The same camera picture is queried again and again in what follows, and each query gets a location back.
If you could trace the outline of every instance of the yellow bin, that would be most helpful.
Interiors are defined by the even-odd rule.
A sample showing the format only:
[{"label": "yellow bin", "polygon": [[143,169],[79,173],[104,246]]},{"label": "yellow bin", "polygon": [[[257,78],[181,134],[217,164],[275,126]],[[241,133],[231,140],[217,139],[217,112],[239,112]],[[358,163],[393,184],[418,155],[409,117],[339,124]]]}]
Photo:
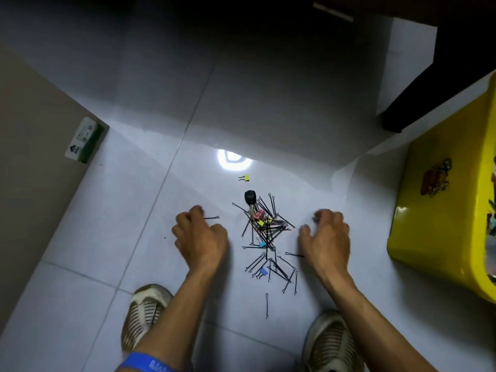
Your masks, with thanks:
[{"label": "yellow bin", "polygon": [[493,303],[485,243],[494,201],[495,85],[493,75],[486,93],[411,143],[387,244],[392,258]]}]

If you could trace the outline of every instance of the shoe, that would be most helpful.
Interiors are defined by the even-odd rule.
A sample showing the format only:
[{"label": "shoe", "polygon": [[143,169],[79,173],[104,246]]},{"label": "shoe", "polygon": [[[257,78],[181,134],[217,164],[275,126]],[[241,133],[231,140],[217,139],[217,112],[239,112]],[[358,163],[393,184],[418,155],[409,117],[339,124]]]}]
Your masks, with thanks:
[{"label": "shoe", "polygon": [[308,330],[301,361],[308,372],[363,372],[362,357],[338,311],[324,311]]},{"label": "shoe", "polygon": [[136,290],[122,326],[121,349],[124,359],[157,322],[171,300],[172,294],[160,285],[146,285]]}]

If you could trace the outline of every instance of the blue wristband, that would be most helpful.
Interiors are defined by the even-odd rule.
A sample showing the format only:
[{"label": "blue wristband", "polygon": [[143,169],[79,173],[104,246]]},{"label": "blue wristband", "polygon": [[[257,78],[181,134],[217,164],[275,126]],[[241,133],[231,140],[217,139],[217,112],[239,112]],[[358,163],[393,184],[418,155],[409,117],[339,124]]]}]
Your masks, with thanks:
[{"label": "blue wristband", "polygon": [[141,372],[176,372],[157,358],[143,353],[129,354],[117,369],[121,368],[133,368]]}]

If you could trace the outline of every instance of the tile floor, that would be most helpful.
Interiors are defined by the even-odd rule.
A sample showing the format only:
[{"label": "tile floor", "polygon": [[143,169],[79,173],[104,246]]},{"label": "tile floor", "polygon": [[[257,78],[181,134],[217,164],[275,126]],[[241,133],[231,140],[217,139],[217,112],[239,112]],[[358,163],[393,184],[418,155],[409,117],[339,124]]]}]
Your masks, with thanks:
[{"label": "tile floor", "polygon": [[[220,216],[232,249],[195,369],[295,370],[308,326],[333,304],[296,257],[296,295],[244,272],[256,252],[241,249],[244,215],[231,203],[247,189],[271,192],[295,225],[320,207],[343,211],[350,271],[405,337],[439,370],[496,367],[491,307],[385,249],[407,143],[487,78],[390,135],[375,114],[432,60],[432,27],[312,15],[283,33],[266,21],[202,25],[163,0],[128,6],[0,0],[2,40],[112,127],[0,338],[2,370],[113,370],[130,293],[151,282],[175,293],[187,272],[170,228],[196,203]],[[295,236],[279,250],[296,251]]]}]

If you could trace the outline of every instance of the person's left hand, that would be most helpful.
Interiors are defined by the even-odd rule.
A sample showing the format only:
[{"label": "person's left hand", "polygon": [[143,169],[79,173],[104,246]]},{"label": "person's left hand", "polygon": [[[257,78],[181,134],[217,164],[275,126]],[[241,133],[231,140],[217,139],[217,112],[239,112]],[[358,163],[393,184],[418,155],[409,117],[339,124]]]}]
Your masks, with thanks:
[{"label": "person's left hand", "polygon": [[215,274],[227,251],[227,231],[219,224],[208,227],[203,209],[196,205],[176,217],[172,233],[175,245],[189,266],[189,272],[206,269]]}]

